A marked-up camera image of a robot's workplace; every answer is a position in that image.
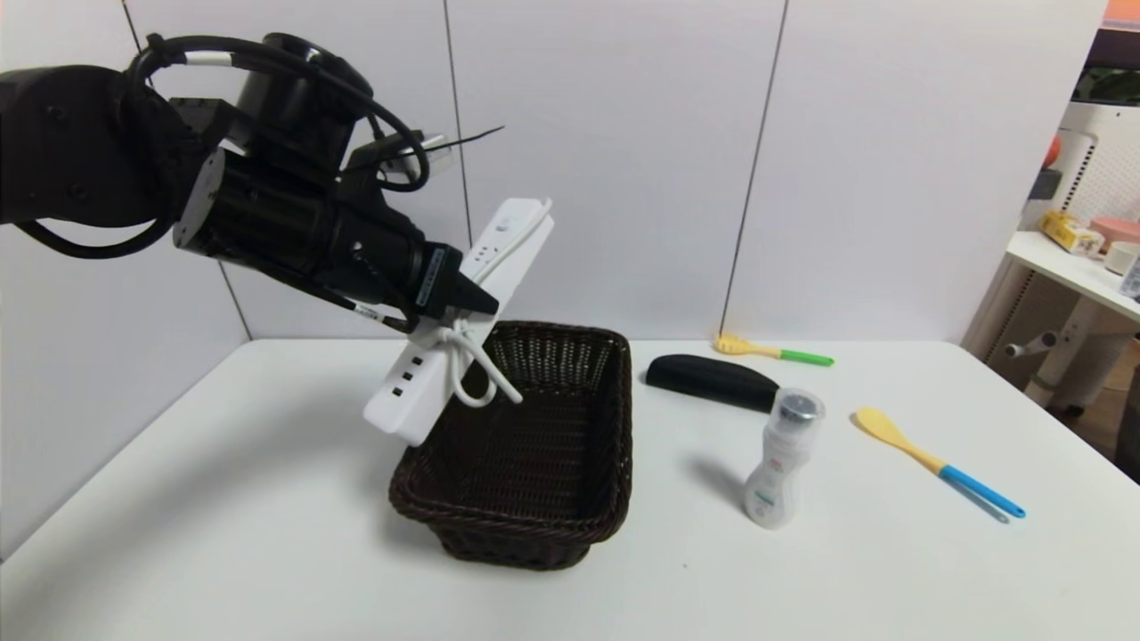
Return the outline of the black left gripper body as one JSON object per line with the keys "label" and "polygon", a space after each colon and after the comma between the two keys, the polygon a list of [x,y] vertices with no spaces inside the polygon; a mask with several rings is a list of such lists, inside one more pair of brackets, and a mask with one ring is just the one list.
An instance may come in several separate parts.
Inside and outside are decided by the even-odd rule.
{"label": "black left gripper body", "polygon": [[361,208],[337,200],[335,212],[319,268],[323,287],[358,305],[394,310],[378,315],[386,326],[417,326],[423,318],[443,316],[451,305],[459,250],[430,242],[408,216],[386,203]]}

